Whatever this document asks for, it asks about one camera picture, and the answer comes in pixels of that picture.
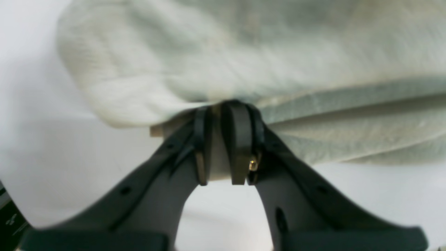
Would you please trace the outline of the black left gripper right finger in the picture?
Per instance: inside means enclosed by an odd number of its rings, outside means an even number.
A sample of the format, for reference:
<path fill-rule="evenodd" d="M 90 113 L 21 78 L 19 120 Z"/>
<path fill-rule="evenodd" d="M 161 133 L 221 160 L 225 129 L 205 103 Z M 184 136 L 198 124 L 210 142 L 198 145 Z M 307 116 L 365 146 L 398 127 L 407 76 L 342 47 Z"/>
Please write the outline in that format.
<path fill-rule="evenodd" d="M 260 112 L 221 105 L 221 132 L 234 185 L 255 186 L 276 251 L 425 251 L 420 227 L 369 213 L 296 157 Z"/>

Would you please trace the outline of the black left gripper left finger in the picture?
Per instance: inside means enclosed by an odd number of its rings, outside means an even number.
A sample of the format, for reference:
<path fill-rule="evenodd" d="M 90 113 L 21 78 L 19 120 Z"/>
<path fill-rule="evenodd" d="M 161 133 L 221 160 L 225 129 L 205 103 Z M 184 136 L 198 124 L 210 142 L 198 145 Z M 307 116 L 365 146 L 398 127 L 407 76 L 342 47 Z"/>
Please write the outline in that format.
<path fill-rule="evenodd" d="M 96 203 L 61 224 L 29 230 L 22 251 L 173 251 L 194 189 L 210 177 L 212 110 L 198 108 L 155 151 Z"/>

